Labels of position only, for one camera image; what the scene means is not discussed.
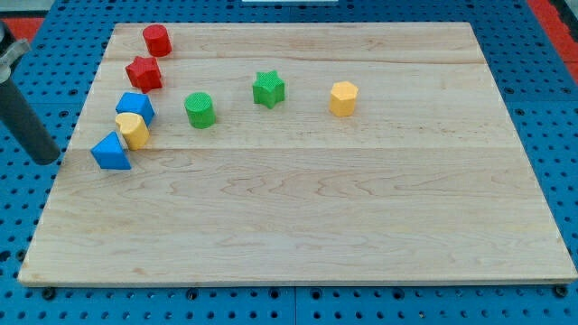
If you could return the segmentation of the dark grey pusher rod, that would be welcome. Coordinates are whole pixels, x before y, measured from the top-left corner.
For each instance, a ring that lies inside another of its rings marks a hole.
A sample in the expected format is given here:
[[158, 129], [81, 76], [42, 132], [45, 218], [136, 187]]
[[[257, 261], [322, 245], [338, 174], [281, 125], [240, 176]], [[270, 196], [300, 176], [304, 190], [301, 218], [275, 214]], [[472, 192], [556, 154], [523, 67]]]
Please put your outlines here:
[[1, 121], [39, 165], [56, 161], [61, 149], [11, 78], [1, 83]]

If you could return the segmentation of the grey rod mount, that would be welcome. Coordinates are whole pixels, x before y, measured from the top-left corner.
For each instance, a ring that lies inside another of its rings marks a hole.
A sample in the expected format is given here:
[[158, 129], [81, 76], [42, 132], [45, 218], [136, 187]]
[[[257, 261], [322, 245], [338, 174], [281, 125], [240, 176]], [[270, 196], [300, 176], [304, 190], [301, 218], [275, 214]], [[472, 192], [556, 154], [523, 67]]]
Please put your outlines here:
[[5, 22], [1, 22], [1, 82], [6, 82], [20, 59], [31, 50], [27, 39], [16, 39]]

